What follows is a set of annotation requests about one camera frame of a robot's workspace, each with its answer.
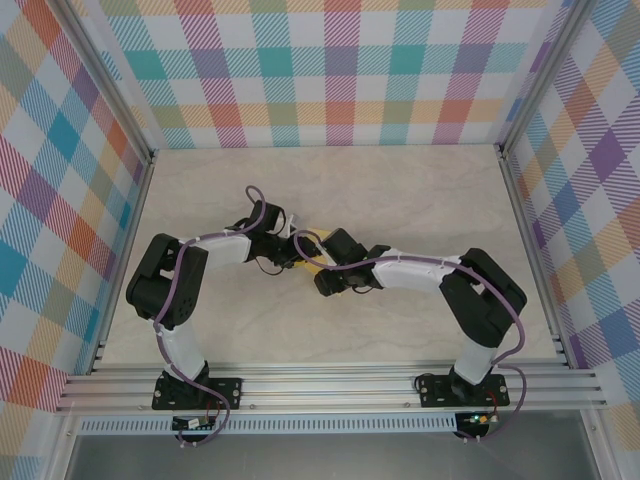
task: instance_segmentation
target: aluminum rail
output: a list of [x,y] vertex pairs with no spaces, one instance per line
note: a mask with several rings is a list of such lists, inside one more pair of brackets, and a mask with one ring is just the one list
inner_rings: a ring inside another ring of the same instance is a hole
[[[557,355],[540,360],[514,360],[529,384],[524,410],[604,408],[606,400],[591,370],[567,365],[559,337]],[[66,415],[157,415],[151,399],[162,365],[102,364],[98,349],[89,376],[69,377],[58,405]],[[243,379],[242,400],[233,415],[312,413],[464,412],[477,408],[421,408],[413,379],[423,373],[446,374],[452,361],[380,364],[211,364],[212,377]],[[522,393],[517,372],[505,376],[513,409]],[[181,414],[203,413],[202,411]]]

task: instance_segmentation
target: black bracket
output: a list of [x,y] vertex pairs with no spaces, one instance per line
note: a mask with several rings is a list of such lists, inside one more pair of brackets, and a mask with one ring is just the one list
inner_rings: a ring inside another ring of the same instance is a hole
[[420,406],[423,408],[506,407],[510,403],[504,375],[487,375],[481,388],[478,388],[474,395],[467,396],[464,401],[453,391],[449,375],[426,373],[416,378],[414,386],[420,395]]
[[[242,398],[241,378],[210,378],[209,366],[205,362],[202,372],[194,379],[200,385],[219,393],[229,402],[231,410],[240,408]],[[215,414],[225,409],[224,404],[199,388],[162,372],[156,381],[151,408],[153,410],[209,410]]]

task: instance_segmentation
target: plaid backdrop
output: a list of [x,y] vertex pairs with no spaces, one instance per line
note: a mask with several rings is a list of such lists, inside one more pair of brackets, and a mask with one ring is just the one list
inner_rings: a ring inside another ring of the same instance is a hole
[[513,168],[571,346],[640,471],[640,0],[601,0]]
[[146,133],[204,148],[494,143],[562,1],[74,3]]
[[33,478],[143,166],[44,0],[0,0],[0,479]]

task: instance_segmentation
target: yellow object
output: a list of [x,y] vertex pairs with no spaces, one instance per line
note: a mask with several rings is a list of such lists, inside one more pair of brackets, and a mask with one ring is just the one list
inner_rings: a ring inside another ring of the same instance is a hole
[[[322,240],[327,238],[329,236],[329,234],[331,233],[329,230],[320,230],[318,228],[310,228],[309,230],[311,230],[314,233],[317,233]],[[316,260],[317,262],[320,262],[320,263],[325,263],[326,262],[326,259],[322,255],[320,255],[318,257],[315,257],[314,260]],[[300,265],[303,265],[304,268],[306,270],[308,270],[312,275],[315,275],[320,270],[322,270],[321,268],[316,267],[315,265],[311,265],[310,263],[305,262],[305,261],[296,262],[296,264],[295,264],[296,267],[298,267]]]

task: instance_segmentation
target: plaid wall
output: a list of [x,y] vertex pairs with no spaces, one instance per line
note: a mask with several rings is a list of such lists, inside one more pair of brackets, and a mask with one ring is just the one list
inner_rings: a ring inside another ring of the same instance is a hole
[[640,471],[640,0],[601,0],[513,159],[571,346]]
[[529,95],[529,92],[531,91],[531,88],[535,84],[536,79],[538,78],[538,72],[540,71],[540,68],[544,64],[545,60],[547,59],[549,52],[551,52],[551,47],[553,45],[553,42],[555,42],[556,38],[558,37],[558,34],[561,32],[562,27],[564,26],[564,23],[567,20],[567,15],[569,13],[569,10],[571,9],[571,6],[573,5],[574,2],[575,0],[562,1],[562,6],[558,10],[556,17],[553,19],[553,24],[551,25],[551,28],[547,32],[547,35],[544,38],[544,42],[542,42],[542,46],[540,47],[540,50],[538,50],[538,54],[536,55],[535,60],[533,61],[533,63],[531,64],[531,67],[529,68],[529,71],[527,72],[524,82],[522,82],[522,85],[520,86],[520,90],[518,90],[518,95],[516,96],[516,99],[513,102],[511,109],[509,110],[509,114],[507,115],[506,121],[502,125],[502,129],[500,130],[500,134],[498,135],[498,139],[496,143],[500,143],[500,144],[504,143],[507,137],[507,134],[511,129],[511,125],[513,125],[513,120],[516,118],[516,115],[520,111],[522,102],[524,101],[525,98],[527,98],[527,96]]
[[204,148],[494,143],[562,2],[74,3],[146,133]]
[[0,0],[0,479],[90,353],[142,163],[44,0]]

